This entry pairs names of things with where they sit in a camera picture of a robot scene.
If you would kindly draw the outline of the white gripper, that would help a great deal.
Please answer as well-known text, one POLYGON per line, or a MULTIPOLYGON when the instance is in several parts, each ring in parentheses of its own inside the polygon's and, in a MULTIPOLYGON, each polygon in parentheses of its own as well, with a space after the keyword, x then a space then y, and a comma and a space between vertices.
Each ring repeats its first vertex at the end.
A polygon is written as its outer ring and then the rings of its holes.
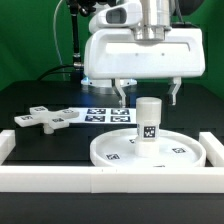
POLYGON ((101 29, 85 48, 84 73, 90 79, 113 79, 121 108, 127 96, 120 79, 172 78, 168 99, 174 106, 180 77, 201 76, 204 70, 202 32, 196 28, 173 28, 163 41, 136 41, 130 29, 101 29))

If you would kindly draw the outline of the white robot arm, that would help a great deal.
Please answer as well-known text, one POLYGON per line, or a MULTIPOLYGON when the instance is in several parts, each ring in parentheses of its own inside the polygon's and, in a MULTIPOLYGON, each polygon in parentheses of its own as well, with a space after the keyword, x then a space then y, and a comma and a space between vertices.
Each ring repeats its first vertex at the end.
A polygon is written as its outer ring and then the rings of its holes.
POLYGON ((112 87, 127 104, 125 86, 137 79, 169 78, 169 100, 176 103, 181 80, 205 70, 202 31, 170 17, 177 0, 124 0, 90 21, 84 54, 84 83, 106 92, 112 87))

